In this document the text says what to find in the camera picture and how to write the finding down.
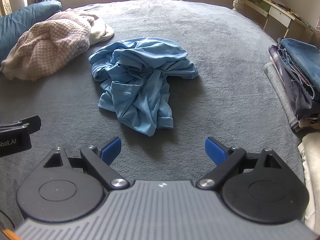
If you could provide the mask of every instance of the gray ribbed plate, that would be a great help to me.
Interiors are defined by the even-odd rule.
[[[22,240],[311,240],[315,234],[300,221],[260,225],[236,216],[213,191],[189,180],[137,180],[112,191],[94,213],[66,224],[26,220],[15,233]]]

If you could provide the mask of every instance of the white blanket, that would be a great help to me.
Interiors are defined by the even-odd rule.
[[[10,80],[36,81],[63,68],[89,46],[90,16],[59,12],[23,33],[0,71]]]
[[[305,225],[320,234],[320,132],[310,133],[298,146],[302,157],[309,204],[305,214]]]

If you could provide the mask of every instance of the teal pillow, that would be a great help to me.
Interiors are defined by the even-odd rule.
[[[44,1],[0,17],[0,62],[7,58],[24,32],[35,23],[45,21],[60,10],[59,1]]]

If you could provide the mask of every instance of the gray blanket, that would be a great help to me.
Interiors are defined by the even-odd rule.
[[[37,82],[0,76],[1,122],[38,114],[43,123],[31,135],[31,150],[0,158],[0,209],[16,224],[22,221],[17,188],[52,148],[76,151],[116,135],[123,147],[112,168],[130,181],[198,180],[215,167],[204,151],[208,136],[250,152],[271,147],[304,180],[300,140],[263,72],[274,41],[255,23],[228,8],[184,1],[115,2],[83,9],[102,17],[115,36]],[[102,90],[87,61],[105,44],[143,36],[176,41],[199,70],[193,80],[168,78],[174,129],[157,130],[151,138],[121,124],[115,113],[98,109]],[[1,215],[0,221],[10,227]]]

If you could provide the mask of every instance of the blue gripper pad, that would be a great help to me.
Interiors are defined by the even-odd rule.
[[[110,140],[102,149],[101,149],[101,156],[102,159],[106,164],[110,165],[115,158],[121,152],[121,139],[116,137],[114,140]]]
[[[210,137],[205,140],[205,152],[216,165],[219,165],[228,157],[228,153],[224,145],[218,145],[215,141]]]

